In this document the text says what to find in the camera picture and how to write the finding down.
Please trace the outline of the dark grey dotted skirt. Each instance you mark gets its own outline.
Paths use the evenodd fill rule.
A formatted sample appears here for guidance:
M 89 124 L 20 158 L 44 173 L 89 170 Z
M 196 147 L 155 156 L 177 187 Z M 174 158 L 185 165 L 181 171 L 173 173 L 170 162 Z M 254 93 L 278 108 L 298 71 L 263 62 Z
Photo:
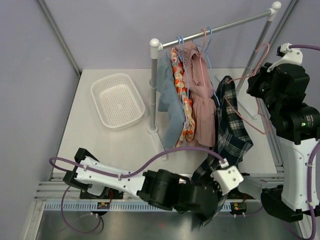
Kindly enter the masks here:
M 216 106 L 216 113 L 219 118 L 221 117 L 221 104 L 220 104 L 220 99 L 218 96 L 220 85 L 221 85 L 221 83 L 219 82 L 219 84 L 218 84 L 216 90 L 214 90 L 213 96 L 212 96 L 212 99 L 213 99 L 215 106 Z

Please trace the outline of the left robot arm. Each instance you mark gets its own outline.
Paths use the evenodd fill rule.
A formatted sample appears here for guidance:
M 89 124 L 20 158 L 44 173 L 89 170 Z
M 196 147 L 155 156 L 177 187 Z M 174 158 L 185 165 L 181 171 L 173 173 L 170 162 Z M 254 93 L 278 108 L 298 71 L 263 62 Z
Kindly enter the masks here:
M 100 163 L 85 148 L 78 149 L 74 160 L 76 166 L 66 171 L 63 182 L 98 199 L 105 198 L 109 189 L 118 190 L 161 210 L 192 212 L 202 221 L 216 216 L 226 201 L 213 180 L 201 184 L 164 169 L 133 174 Z

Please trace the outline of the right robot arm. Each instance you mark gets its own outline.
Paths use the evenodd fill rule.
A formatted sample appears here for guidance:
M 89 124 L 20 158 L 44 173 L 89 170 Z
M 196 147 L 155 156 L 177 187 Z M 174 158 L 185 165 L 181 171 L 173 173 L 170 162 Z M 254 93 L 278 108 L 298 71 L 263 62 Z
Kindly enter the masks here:
M 269 187 L 245 175 L 243 182 L 227 185 L 227 193 L 239 198 L 243 193 L 261 201 L 272 217 L 287 223 L 301 221 L 304 215 L 320 215 L 316 173 L 311 156 L 320 140 L 320 113 L 304 103 L 310 76 L 297 64 L 265 63 L 248 80 L 247 93 L 263 100 L 279 138 L 283 165 L 283 184 Z

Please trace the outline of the pink pleated skirt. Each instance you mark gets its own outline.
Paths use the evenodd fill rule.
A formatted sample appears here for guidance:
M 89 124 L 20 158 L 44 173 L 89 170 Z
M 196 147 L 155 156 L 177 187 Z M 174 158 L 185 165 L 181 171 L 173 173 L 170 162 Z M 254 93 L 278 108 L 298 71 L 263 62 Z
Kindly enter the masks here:
M 192 100 L 192 117 L 195 121 L 194 145 L 213 147 L 216 143 L 216 105 L 213 86 L 208 75 L 207 64 L 200 56 L 195 43 L 189 41 L 184 46 L 186 75 L 184 81 L 189 84 L 189 96 Z

